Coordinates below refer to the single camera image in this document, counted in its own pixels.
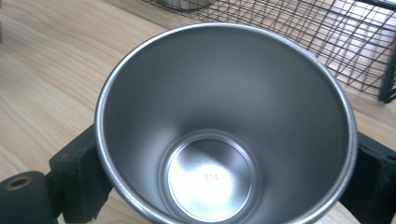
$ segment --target black wire rack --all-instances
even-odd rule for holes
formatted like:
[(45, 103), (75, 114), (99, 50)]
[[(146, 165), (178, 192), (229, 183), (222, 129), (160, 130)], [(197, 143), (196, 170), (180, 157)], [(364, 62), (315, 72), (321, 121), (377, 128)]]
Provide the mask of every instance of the black wire rack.
[(384, 103), (396, 98), (396, 0), (143, 1), (195, 21), (273, 31), (308, 49), (346, 88)]

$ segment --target wooden surface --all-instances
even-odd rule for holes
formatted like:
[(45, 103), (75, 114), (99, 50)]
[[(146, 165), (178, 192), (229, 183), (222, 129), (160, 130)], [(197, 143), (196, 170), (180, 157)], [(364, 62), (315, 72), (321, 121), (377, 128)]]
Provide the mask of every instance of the wooden surface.
[[(138, 44), (192, 23), (140, 0), (3, 0), (0, 180), (37, 170), (93, 123), (99, 92)], [(350, 92), (359, 130), (396, 148), (396, 103)], [(113, 190), (93, 223), (148, 223)], [(358, 223), (338, 203), (318, 223)]]

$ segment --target metal wire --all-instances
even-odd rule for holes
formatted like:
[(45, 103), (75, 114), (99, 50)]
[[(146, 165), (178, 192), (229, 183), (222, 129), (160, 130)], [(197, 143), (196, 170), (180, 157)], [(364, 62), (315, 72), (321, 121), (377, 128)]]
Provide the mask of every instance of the metal wire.
[[(390, 71), (396, 51), (391, 2), (386, 9), (354, 0), (215, 0), (186, 11), (167, 7), (163, 0), (144, 1), (196, 21), (243, 23), (283, 35), (311, 51), (346, 87), (381, 101), (396, 89), (394, 69)], [(199, 3), (167, 4), (176, 1)]]

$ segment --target stainless steel cup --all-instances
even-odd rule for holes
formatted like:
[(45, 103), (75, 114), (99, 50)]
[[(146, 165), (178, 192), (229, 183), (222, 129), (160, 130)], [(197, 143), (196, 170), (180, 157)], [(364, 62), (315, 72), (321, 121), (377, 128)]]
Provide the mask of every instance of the stainless steel cup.
[(351, 176), (356, 126), (315, 57), (209, 23), (157, 35), (110, 74), (95, 117), (115, 189), (154, 223), (305, 223)]

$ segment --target hole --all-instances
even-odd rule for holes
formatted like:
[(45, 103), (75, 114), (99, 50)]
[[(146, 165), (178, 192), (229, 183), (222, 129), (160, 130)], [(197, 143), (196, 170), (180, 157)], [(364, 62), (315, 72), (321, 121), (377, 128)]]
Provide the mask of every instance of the hole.
[(32, 177), (30, 176), (20, 176), (15, 179), (13, 179), (11, 182), (9, 182), (6, 185), (7, 190), (15, 190), (15, 189), (21, 189), (32, 182)]

